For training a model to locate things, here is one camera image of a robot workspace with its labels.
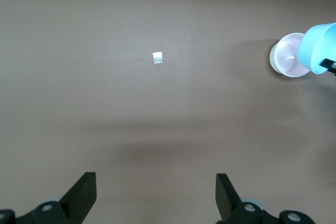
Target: blue plastic container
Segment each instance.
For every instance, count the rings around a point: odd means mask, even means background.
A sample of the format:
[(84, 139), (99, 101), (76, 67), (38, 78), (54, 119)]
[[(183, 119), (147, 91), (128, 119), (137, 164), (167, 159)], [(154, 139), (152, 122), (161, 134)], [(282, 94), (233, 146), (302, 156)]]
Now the blue plastic container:
[(336, 23), (310, 28), (298, 49), (298, 61), (316, 74), (327, 71), (320, 63), (324, 59), (336, 61)]

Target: silver bolt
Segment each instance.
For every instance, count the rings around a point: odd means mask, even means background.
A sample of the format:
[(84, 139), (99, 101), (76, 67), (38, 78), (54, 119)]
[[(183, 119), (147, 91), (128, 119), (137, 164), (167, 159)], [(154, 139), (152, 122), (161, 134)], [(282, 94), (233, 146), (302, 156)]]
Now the silver bolt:
[(246, 211), (249, 211), (249, 212), (254, 212), (256, 210), (255, 207), (252, 206), (251, 204), (246, 204), (244, 208)]
[(293, 212), (287, 214), (288, 219), (292, 221), (300, 221), (300, 217), (297, 214), (294, 214)]
[(44, 207), (42, 207), (42, 211), (45, 212), (45, 211), (49, 211), (50, 209), (52, 208), (52, 205), (45, 205)]

